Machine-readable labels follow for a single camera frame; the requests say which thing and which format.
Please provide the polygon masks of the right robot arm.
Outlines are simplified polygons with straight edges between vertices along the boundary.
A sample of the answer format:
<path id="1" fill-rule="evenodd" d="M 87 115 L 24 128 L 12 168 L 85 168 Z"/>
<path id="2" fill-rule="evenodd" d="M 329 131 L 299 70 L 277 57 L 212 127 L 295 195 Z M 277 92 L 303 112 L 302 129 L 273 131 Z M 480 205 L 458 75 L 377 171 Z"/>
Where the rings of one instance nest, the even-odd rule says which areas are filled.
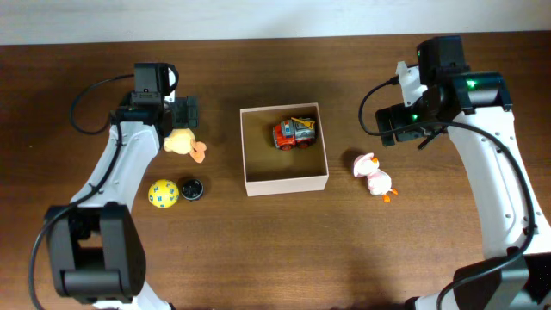
<path id="1" fill-rule="evenodd" d="M 399 64 L 403 102 L 377 111 L 384 146 L 447 134 L 467 172 L 480 218 L 484 258 L 459 268 L 441 291 L 408 309 L 547 309 L 550 226 L 517 146 L 512 100 L 497 72 L 473 72 L 461 38 L 418 45 L 415 66 Z"/>

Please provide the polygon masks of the red grey toy truck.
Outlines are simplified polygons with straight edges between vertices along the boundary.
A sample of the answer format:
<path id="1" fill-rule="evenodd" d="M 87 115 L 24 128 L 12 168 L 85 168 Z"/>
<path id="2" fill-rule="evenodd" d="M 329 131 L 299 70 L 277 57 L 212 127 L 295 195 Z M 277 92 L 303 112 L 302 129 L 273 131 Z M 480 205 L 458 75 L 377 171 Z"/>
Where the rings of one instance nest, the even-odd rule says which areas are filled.
<path id="1" fill-rule="evenodd" d="M 313 118 L 291 117 L 274 126 L 274 145 L 278 150 L 289 151 L 295 147 L 308 148 L 315 143 L 316 121 Z"/>

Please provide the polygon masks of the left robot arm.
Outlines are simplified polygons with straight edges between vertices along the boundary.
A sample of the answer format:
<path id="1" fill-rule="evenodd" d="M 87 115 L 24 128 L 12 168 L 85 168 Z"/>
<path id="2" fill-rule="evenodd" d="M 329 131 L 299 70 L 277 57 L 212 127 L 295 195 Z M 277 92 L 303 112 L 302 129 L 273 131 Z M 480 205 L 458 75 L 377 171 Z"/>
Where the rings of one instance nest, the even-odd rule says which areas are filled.
<path id="1" fill-rule="evenodd" d="M 145 250 L 131 210 L 141 180 L 164 140 L 199 124 L 198 101 L 176 96 L 179 73 L 167 63 L 137 63 L 134 88 L 110 111 L 108 143 L 86 184 L 64 206 L 52 206 L 34 243 L 28 290 L 41 305 L 34 267 L 47 244 L 53 286 L 61 297 L 98 309 L 171 309 L 145 280 Z"/>

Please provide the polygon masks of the yellow plush duck blue scarf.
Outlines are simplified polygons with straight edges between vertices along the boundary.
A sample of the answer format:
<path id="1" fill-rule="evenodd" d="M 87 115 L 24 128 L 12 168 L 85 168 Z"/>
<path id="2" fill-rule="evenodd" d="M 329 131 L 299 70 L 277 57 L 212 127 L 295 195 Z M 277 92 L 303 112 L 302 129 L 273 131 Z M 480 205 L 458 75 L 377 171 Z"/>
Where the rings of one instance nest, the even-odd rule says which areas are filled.
<path id="1" fill-rule="evenodd" d="M 180 155 L 188 154 L 196 163 L 204 161 L 207 146 L 204 142 L 198 141 L 191 129 L 174 129 L 164 139 L 164 149 L 167 152 L 174 152 Z"/>

